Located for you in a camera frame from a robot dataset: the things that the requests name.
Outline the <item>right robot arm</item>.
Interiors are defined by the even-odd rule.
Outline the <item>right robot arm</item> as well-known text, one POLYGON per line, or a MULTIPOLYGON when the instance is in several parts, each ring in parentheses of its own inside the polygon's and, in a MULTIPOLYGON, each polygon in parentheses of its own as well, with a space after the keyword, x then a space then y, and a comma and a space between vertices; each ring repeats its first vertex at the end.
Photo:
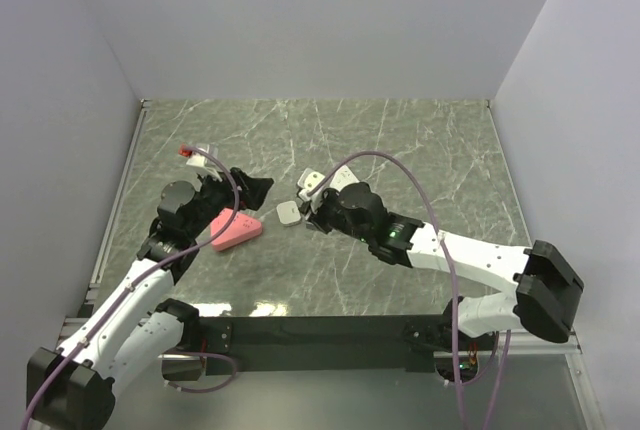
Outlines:
POLYGON ((303 183, 298 196, 305 218, 319 231, 359 240, 386 264, 453 273, 493 289, 491 295, 452 301, 452 316, 438 327, 447 347, 460 349, 472 338, 514 329, 551 343, 569 340, 584 282, 555 245, 499 245, 439 231, 387 210, 365 182, 340 189, 303 183))

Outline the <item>white square plug adapter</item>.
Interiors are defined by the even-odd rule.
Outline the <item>white square plug adapter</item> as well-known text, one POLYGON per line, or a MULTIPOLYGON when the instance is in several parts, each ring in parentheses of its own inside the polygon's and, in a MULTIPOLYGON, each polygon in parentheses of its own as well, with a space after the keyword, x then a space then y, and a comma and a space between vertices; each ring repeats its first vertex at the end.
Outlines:
POLYGON ((279 222, 285 227, 297 225, 302 221, 298 205, 292 200, 279 203, 276 206, 276 214, 279 222))

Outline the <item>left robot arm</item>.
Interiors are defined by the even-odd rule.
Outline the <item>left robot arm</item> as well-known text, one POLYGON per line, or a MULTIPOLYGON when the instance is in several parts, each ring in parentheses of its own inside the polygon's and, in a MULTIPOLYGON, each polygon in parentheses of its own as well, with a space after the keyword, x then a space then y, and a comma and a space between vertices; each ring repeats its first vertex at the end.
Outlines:
POLYGON ((26 414, 54 429, 102 429, 128 383, 167 350, 186 352, 200 338, 194 307, 164 296, 201 249, 197 238, 224 210, 257 210, 274 184, 238 168, 166 185, 147 238, 102 306, 56 349, 27 364, 26 414))

